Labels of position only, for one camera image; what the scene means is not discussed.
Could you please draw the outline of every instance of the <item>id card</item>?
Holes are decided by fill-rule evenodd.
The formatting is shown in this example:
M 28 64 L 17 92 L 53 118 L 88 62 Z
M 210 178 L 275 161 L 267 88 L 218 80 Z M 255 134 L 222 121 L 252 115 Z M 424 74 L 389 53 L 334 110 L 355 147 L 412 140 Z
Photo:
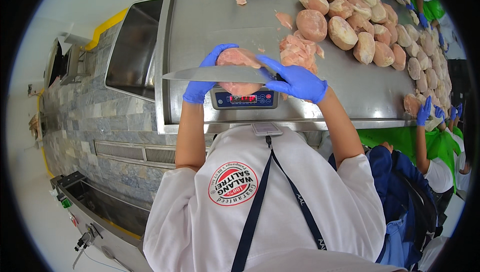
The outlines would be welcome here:
M 279 136 L 283 134 L 283 131 L 272 122 L 253 123 L 251 126 L 257 137 Z

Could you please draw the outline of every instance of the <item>blue nitrile glove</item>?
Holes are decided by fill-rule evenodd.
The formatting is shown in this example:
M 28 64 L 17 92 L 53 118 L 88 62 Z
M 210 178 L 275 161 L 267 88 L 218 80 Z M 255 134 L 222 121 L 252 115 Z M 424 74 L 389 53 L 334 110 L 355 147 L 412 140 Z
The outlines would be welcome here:
M 463 112 L 463 104 L 460 103 L 459 106 L 457 106 L 457 110 L 458 110 L 458 113 L 456 114 L 457 117 L 461 117 L 462 116 L 462 112 Z
M 455 120 L 456 116 L 457 116 L 457 109 L 452 105 L 452 108 L 450 109 L 450 119 L 453 121 Z
M 445 41 L 441 32 L 438 33 L 438 41 L 440 42 L 440 46 L 443 47 Z
M 423 28 L 427 28 L 428 27 L 428 21 L 427 21 L 427 18 L 425 17 L 425 15 L 422 14 L 422 13 L 419 13 L 418 17 L 419 17 L 419 20 L 420 20 L 420 24 L 423 26 Z
M 284 66 L 265 55 L 257 55 L 257 59 L 280 74 L 284 81 L 273 80 L 265 84 L 268 89 L 292 95 L 298 99 L 320 102 L 327 92 L 326 80 L 321 80 L 309 70 L 298 65 Z
M 201 62 L 200 66 L 213 66 L 215 65 L 216 59 L 222 51 L 228 48 L 238 48 L 237 44 L 222 44 L 218 45 L 213 49 L 210 54 Z M 183 100 L 189 103 L 198 103 L 203 104 L 205 101 L 205 95 L 209 90 L 213 88 L 215 82 L 208 81 L 190 81 L 188 83 L 187 89 L 183 94 Z
M 441 118 L 441 122 L 440 122 L 441 124 L 445 121 L 445 112 L 439 106 L 434 105 L 434 107 L 435 107 L 435 116 L 437 118 Z
M 427 101 L 425 101 L 425 106 L 420 104 L 420 109 L 417 113 L 417 126 L 425 126 L 425 121 L 430 117 L 431 102 L 431 96 L 428 96 Z

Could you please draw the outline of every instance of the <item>stainless steel sink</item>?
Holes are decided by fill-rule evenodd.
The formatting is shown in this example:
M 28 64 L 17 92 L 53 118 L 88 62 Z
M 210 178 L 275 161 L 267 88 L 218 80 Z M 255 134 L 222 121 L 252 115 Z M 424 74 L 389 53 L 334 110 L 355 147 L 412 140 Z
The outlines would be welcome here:
M 105 86 L 155 101 L 155 44 L 163 0 L 142 0 L 130 6 L 112 45 Z

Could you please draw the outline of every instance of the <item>yellow trim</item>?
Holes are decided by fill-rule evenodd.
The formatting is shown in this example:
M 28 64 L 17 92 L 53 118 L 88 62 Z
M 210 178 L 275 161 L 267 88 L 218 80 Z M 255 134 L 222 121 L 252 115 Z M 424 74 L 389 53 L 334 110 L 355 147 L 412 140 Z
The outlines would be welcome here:
M 40 91 L 38 97 L 37 97 L 37 100 L 36 100 L 36 102 L 37 102 L 37 104 L 36 104 L 36 107 L 37 107 L 36 111 L 37 111 L 37 112 L 40 112 L 40 97 L 42 96 L 42 94 L 43 94 L 44 91 L 45 91 L 45 89 L 42 89 L 42 90 Z M 43 155 L 43 161 L 45 162 L 45 168 L 47 169 L 47 172 L 50 174 L 50 176 L 51 176 L 52 178 L 54 178 L 55 176 L 53 176 L 53 174 L 52 174 L 52 173 L 50 172 L 50 170 L 48 169 L 49 166 L 47 165 L 47 162 L 46 162 L 45 151 L 43 150 L 43 146 L 42 146 L 42 155 Z
M 100 34 L 102 34 L 105 30 L 109 29 L 113 25 L 121 22 L 123 20 L 123 18 L 125 17 L 125 14 L 127 13 L 127 9 L 128 8 L 125 8 L 123 11 L 114 15 L 113 17 L 111 17 L 110 19 L 105 21 L 103 24 L 98 26 L 93 32 L 92 41 L 89 42 L 87 44 L 87 46 L 85 46 L 85 49 L 86 50 L 92 50 L 93 48 L 95 48 L 99 44 L 98 41 L 100 40 Z
M 112 222 L 112 221 L 110 221 L 110 220 L 107 220 L 107 219 L 105 219 L 105 218 L 102 218 L 102 219 L 105 220 L 105 221 L 107 221 L 108 224 L 110 224 L 111 226 L 117 228 L 118 230 L 122 231 L 123 233 L 126 233 L 126 234 L 128 234 L 129 236 L 132 236 L 132 237 L 134 237 L 134 238 L 137 239 L 137 240 L 140 240 L 140 236 L 139 236 L 139 235 L 137 235 L 137 234 L 135 234 L 135 233 L 133 233 L 133 232 L 131 232 L 131 231 L 128 231 L 128 230 L 126 230 L 125 228 L 122 228 L 122 227 L 118 226 L 117 224 L 115 224 L 114 222 Z

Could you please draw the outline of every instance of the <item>chef's knife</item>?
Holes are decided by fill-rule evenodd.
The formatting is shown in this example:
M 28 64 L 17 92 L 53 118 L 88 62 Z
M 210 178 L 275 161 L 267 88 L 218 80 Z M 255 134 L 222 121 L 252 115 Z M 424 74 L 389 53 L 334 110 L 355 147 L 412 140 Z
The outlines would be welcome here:
M 215 65 L 170 72 L 163 75 L 162 79 L 267 83 L 270 80 L 276 80 L 276 77 L 263 67 L 255 69 L 245 65 Z

